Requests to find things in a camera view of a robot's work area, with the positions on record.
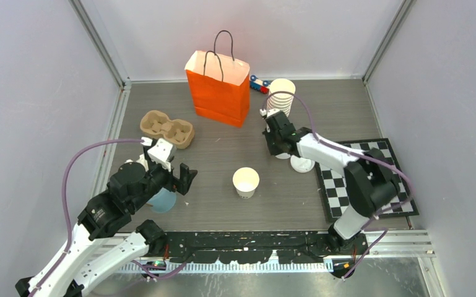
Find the white plastic cup lid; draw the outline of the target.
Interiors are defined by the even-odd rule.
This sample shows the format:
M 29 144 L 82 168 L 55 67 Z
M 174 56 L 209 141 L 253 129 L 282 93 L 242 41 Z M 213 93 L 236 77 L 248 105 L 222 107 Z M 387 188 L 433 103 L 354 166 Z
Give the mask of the white plastic cup lid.
M 291 156 L 290 165 L 298 173 L 308 173 L 314 168 L 315 161 L 307 158 Z

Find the white paper coffee cup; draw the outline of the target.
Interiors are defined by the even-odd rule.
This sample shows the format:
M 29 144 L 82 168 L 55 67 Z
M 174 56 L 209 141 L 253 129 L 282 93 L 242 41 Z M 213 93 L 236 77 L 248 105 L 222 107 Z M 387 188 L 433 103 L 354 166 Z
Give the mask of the white paper coffee cup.
M 234 172 L 232 183 L 242 199 L 249 199 L 259 186 L 259 175 L 253 168 L 242 167 Z

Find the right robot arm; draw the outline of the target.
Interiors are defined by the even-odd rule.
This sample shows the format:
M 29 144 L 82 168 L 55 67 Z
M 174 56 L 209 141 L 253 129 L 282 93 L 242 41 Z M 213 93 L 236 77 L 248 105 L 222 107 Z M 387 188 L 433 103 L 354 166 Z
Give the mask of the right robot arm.
M 345 179 L 349 205 L 328 229 L 327 245 L 337 254 L 346 253 L 353 239 L 378 210 L 400 192 L 399 180 L 382 151 L 345 147 L 325 139 L 307 127 L 296 129 L 278 109 L 261 109 L 266 122 L 263 134 L 271 155 L 287 153 L 330 168 Z

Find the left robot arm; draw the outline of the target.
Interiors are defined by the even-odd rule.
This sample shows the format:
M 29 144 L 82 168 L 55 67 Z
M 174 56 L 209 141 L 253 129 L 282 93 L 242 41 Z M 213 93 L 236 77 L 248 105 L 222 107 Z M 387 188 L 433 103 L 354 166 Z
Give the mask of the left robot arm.
M 72 229 L 64 259 L 52 259 L 36 276 L 20 279 L 20 296 L 87 296 L 107 276 L 124 264 L 142 257 L 160 256 L 167 246 L 165 232 L 146 220 L 123 242 L 95 260 L 91 256 L 126 226 L 139 209 L 162 189 L 185 195 L 197 175 L 180 165 L 180 176 L 153 164 L 148 170 L 136 162 L 123 164 L 110 177 L 107 189 L 91 198 Z

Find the blue plastic cup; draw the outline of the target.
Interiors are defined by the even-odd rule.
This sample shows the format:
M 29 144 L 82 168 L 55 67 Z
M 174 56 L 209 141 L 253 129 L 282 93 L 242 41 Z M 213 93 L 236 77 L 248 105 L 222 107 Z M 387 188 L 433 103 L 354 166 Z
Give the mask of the blue plastic cup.
M 170 211 L 176 204 L 176 192 L 161 188 L 151 199 L 147 201 L 147 205 L 155 213 L 166 213 Z

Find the stack of white paper cups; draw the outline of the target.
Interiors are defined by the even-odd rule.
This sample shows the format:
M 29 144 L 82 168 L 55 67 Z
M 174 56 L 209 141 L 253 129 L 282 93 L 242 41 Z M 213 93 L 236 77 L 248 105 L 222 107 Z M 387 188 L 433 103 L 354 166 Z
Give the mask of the stack of white paper cups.
M 273 80 L 269 85 L 267 109 L 277 109 L 283 111 L 285 115 L 289 117 L 295 91 L 296 86 L 291 80 Z

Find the red blue toy car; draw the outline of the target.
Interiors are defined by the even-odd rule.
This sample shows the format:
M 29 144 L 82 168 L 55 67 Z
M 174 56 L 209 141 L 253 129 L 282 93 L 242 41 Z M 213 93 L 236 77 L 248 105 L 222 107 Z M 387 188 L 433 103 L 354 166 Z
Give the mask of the red blue toy car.
M 256 75 L 250 75 L 249 77 L 249 87 L 253 90 L 267 94 L 269 92 L 270 81 L 261 80 L 257 78 Z

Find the cardboard cup carrier tray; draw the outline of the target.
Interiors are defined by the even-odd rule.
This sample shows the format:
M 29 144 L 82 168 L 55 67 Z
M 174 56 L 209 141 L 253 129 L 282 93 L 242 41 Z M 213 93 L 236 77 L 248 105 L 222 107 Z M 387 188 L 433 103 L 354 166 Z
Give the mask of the cardboard cup carrier tray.
M 194 136 L 194 127 L 182 119 L 170 119 L 164 112 L 151 110 L 140 121 L 142 133 L 152 139 L 164 138 L 177 149 L 190 146 Z

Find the black white checkerboard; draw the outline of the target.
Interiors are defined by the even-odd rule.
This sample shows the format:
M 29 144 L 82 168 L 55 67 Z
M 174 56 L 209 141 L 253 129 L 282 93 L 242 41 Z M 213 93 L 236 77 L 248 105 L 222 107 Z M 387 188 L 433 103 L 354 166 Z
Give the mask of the black white checkerboard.
M 391 142 L 388 138 L 347 140 L 342 141 L 341 144 L 359 150 L 378 149 L 382 151 L 386 163 L 394 165 L 396 168 L 400 168 L 399 162 L 397 161 Z M 324 205 L 324 213 L 328 222 L 333 223 L 345 213 L 350 205 L 345 178 L 331 170 L 326 165 L 318 163 L 314 166 L 314 169 L 320 187 L 319 193 L 321 194 L 321 199 Z M 418 215 L 419 212 L 414 200 L 405 202 L 410 195 L 409 186 L 404 183 L 404 180 L 398 174 L 395 173 L 394 177 L 399 182 L 400 193 L 385 207 L 389 208 L 396 206 L 396 208 L 384 212 L 381 217 L 391 218 Z

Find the orange paper bag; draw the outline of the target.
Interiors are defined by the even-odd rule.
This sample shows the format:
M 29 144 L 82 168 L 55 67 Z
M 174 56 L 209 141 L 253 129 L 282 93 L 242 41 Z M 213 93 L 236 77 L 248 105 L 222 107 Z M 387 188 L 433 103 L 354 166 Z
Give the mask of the orange paper bag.
M 188 86 L 195 112 L 227 125 L 242 127 L 250 107 L 250 65 L 233 54 L 230 38 L 230 55 L 213 49 L 195 51 L 185 67 Z

